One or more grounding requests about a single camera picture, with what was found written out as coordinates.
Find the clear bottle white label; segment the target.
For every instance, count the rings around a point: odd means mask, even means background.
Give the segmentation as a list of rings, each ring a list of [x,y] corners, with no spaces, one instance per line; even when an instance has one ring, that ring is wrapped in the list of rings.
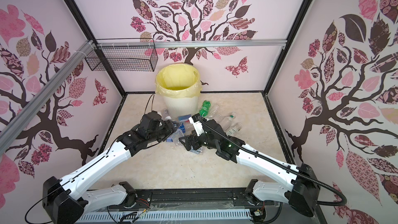
[[[227,136],[234,136],[237,132],[239,132],[242,129],[243,125],[241,123],[236,123],[235,125],[231,126],[227,132]]]

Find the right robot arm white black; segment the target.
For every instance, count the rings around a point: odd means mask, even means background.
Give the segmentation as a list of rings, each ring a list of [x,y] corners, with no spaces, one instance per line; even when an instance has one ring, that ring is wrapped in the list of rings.
[[[227,136],[226,138],[212,131],[197,135],[193,132],[189,136],[179,138],[187,151],[201,147],[214,149],[216,155],[243,166],[255,169],[275,181],[268,184],[255,180],[249,184],[249,194],[259,201],[274,201],[288,203],[296,212],[313,217],[320,192],[320,184],[312,180],[317,177],[313,169],[303,164],[297,167],[294,164],[281,162],[267,156],[244,141]]]

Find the clear bottle blue label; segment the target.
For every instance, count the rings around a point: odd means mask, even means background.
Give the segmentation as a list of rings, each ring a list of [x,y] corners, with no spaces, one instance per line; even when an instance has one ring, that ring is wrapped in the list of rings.
[[[178,129],[176,132],[171,134],[167,139],[166,142],[168,143],[174,143],[177,146],[181,145],[181,142],[179,141],[180,138],[184,137],[184,133],[181,129]]]

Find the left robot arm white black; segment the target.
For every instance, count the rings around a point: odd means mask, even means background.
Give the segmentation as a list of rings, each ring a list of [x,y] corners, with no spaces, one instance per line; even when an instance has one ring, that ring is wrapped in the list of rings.
[[[110,148],[95,159],[60,179],[51,177],[43,184],[42,205],[54,224],[74,224],[82,215],[111,205],[131,208],[136,204],[136,190],[126,181],[107,189],[91,186],[119,164],[148,145],[167,140],[178,130],[179,123],[162,120],[152,111],[141,122],[118,136]]]

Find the clear bottle green cap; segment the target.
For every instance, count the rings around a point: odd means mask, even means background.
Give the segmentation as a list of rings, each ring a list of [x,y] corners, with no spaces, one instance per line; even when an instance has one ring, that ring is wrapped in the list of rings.
[[[229,115],[223,117],[223,119],[219,124],[224,132],[227,132],[227,130],[231,127],[232,122],[235,118],[236,118],[235,112],[231,112]]]

